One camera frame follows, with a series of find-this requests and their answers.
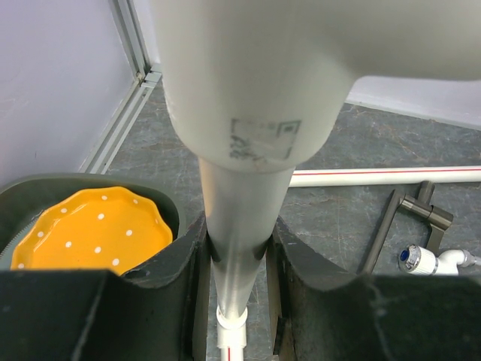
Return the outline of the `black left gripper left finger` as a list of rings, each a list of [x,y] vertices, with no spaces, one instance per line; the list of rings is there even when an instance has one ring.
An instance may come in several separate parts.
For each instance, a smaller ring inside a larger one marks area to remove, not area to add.
[[[204,216],[123,276],[2,272],[1,358],[203,360],[209,289]]]

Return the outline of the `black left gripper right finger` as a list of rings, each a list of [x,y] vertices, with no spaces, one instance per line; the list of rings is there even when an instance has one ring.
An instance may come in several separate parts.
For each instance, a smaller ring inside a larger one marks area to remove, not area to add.
[[[478,360],[480,279],[354,275],[278,220],[266,252],[281,360]]]

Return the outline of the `white PVC pipe frame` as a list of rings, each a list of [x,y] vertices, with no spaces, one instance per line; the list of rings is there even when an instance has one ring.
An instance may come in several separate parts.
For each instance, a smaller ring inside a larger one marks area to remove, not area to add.
[[[165,101],[198,157],[223,360],[297,165],[364,76],[477,80],[478,1],[156,1]]]

